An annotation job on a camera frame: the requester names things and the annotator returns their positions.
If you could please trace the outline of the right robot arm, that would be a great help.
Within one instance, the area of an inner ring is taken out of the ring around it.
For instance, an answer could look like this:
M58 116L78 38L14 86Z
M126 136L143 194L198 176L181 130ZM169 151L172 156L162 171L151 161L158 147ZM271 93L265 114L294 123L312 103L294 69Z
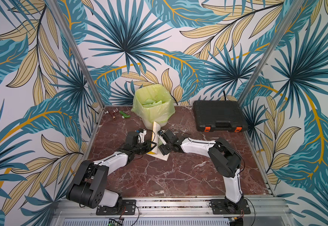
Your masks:
M162 144L159 150L163 155L170 152L192 153L209 157L219 174L223 176L226 199L239 203L243 198L240 183L241 155L223 138L204 141L189 137L178 137L171 130L157 133Z

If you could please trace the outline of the yellow cartoon cover book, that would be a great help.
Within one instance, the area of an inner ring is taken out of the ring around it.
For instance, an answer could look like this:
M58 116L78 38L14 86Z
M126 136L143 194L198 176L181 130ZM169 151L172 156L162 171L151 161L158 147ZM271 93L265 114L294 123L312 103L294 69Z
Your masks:
M147 155L155 157L157 159L163 160L163 161L167 161L169 158L169 155L163 155L161 153L161 151L159 150L160 145L162 145L162 141L159 138L158 132L161 130L161 126L160 124L158 124L157 122L153 122L153 135L152 135L152 142L154 142L156 144L156 146L147 153Z

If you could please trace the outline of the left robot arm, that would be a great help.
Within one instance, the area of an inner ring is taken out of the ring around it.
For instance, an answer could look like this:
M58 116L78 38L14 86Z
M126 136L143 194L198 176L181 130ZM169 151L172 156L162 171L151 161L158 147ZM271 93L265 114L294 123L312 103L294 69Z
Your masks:
M121 207L120 194L106 189L107 178L132 162L137 155L147 154L157 147L157 142L145 139L146 132L129 132L125 142L112 155L94 162L83 161L67 189L66 199L92 209L98 206Z

